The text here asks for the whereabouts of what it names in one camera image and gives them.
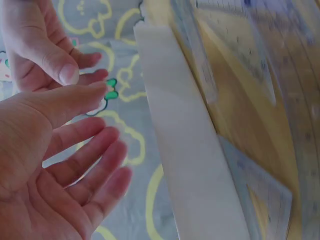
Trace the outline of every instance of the white plastic strip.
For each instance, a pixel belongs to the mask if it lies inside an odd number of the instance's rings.
[[[249,240],[218,136],[168,26],[134,29],[180,240]]]

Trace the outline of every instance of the yellow outline drawing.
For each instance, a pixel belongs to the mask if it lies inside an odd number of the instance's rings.
[[[82,28],[82,29],[76,29],[67,22],[65,14],[64,14],[65,2],[66,2],[66,0],[59,0],[58,14],[61,18],[63,25],[65,26],[65,28],[67,30],[69,30],[71,33],[77,34],[77,35],[84,35],[86,33],[90,33],[95,39],[100,39],[101,37],[103,37],[105,35],[105,33],[106,33],[105,32],[105,20],[110,19],[113,15],[111,4],[110,4],[109,0],[100,0],[100,3],[102,3],[106,6],[108,12],[107,13],[98,12],[97,18],[90,19],[88,22],[88,26],[86,28]],[[96,24],[96,23],[99,23],[99,25],[100,25],[99,32],[96,32],[93,27],[94,24]]]
[[[139,14],[139,15],[141,14],[139,8],[131,8],[121,16],[121,18],[119,19],[119,21],[116,25],[116,28],[115,28],[114,38],[116,40],[121,40],[124,43],[126,43],[128,45],[133,45],[133,46],[135,46],[137,44],[135,40],[130,40],[130,39],[121,37],[121,33],[124,29],[125,23],[135,14]]]
[[[127,126],[125,121],[123,121],[115,111],[104,110],[104,111],[99,112],[96,115],[96,117],[99,117],[99,118],[103,118],[103,117],[113,118],[113,120],[114,120],[114,122],[116,124],[120,124],[123,127],[123,132],[125,134],[129,134],[133,139],[135,139],[135,140],[137,140],[139,142],[139,144],[140,144],[139,156],[134,157],[132,159],[130,159],[129,157],[126,157],[125,160],[124,160],[123,165],[130,164],[130,165],[133,165],[133,166],[137,166],[137,165],[140,165],[140,164],[142,164],[144,162],[145,157],[146,157],[146,141],[145,141],[144,136],[140,132],[134,130],[133,128],[131,128],[129,126]],[[76,148],[75,148],[76,151],[78,149],[80,149],[83,145],[84,145],[84,142],[79,142],[76,145]]]
[[[160,182],[163,176],[164,176],[164,170],[162,168],[162,165],[160,164],[154,171],[146,191],[145,222],[146,222],[146,231],[148,232],[148,235],[151,240],[164,240],[159,235],[155,227],[154,217],[153,217],[156,193],[158,191],[158,187],[160,185]]]
[[[109,229],[105,228],[104,226],[98,226],[95,230],[96,233],[102,235],[105,240],[117,240],[115,236],[109,231]]]
[[[131,63],[130,63],[130,66],[128,67],[123,67],[121,68],[118,73],[116,74],[116,79],[118,80],[118,82],[122,85],[121,88],[119,89],[118,93],[119,93],[119,98],[124,101],[125,103],[128,103],[128,102],[131,102],[133,100],[136,100],[140,97],[146,97],[147,96],[147,93],[145,91],[140,91],[140,92],[137,92],[133,95],[130,95],[130,96],[125,96],[123,94],[124,90],[125,89],[130,89],[131,86],[130,84],[127,82],[129,80],[131,80],[133,78],[133,67],[136,65],[137,61],[139,60],[140,56],[139,54],[136,54],[132,57],[132,60],[131,60]],[[128,78],[127,78],[127,81],[125,81],[123,78],[122,78],[122,74],[123,73],[127,73],[128,74]]]

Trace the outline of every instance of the palm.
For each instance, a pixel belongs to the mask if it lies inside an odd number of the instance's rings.
[[[54,66],[52,59],[54,61],[54,58],[56,58],[55,60],[58,62],[59,59],[65,59],[61,54],[70,55],[72,57],[71,61],[77,64],[80,69],[93,67],[100,60],[100,53],[82,54],[74,48],[57,17],[51,0],[21,1],[14,7],[32,13],[24,14],[18,21],[14,19],[14,25],[7,26],[8,28],[11,27],[7,30],[9,34],[4,36],[12,76],[22,91],[49,90],[60,87],[61,85],[56,82],[58,75],[55,75],[55,71],[60,69],[59,66]],[[23,43],[12,39],[17,34],[24,41]],[[43,45],[43,38],[49,39],[49,45]],[[24,48],[28,45],[32,46],[29,47],[27,53],[24,53],[25,50],[23,49],[19,50],[19,46]],[[37,54],[43,54],[44,52],[45,55],[37,58]],[[100,69],[93,74],[80,76],[79,83],[90,84],[104,79],[107,75],[106,70]]]
[[[18,230],[12,239],[82,240],[94,231],[82,206],[44,169],[4,209]]]
[[[65,161],[47,168],[40,164],[27,183],[9,197],[4,198],[0,188],[1,237],[8,240],[90,239],[130,182],[131,171],[119,168],[127,153],[126,145],[118,140],[119,131],[105,127],[100,118],[86,118],[62,126],[53,131],[43,157],[46,160],[92,136]],[[99,157],[97,165],[79,180]],[[18,176],[26,174],[21,165],[14,170]],[[21,178],[15,181],[13,185],[19,185]]]

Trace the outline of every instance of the transparent ruler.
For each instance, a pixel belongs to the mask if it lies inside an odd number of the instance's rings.
[[[251,73],[268,99],[276,97],[265,49],[259,33],[248,21],[241,0],[196,0],[197,17],[205,21]]]
[[[261,228],[249,190],[267,207],[266,240],[285,240],[292,193],[224,137],[219,140],[239,196],[251,240],[262,240]]]
[[[229,2],[260,35],[281,89],[299,175],[304,240],[320,239],[320,13],[313,0]],[[207,0],[209,6],[217,1]]]
[[[183,23],[184,29],[181,31],[187,36],[206,102],[210,104],[217,99],[218,92],[211,65],[198,30],[193,6],[189,0],[174,0],[174,4],[177,6],[174,8],[176,15],[179,16]]]

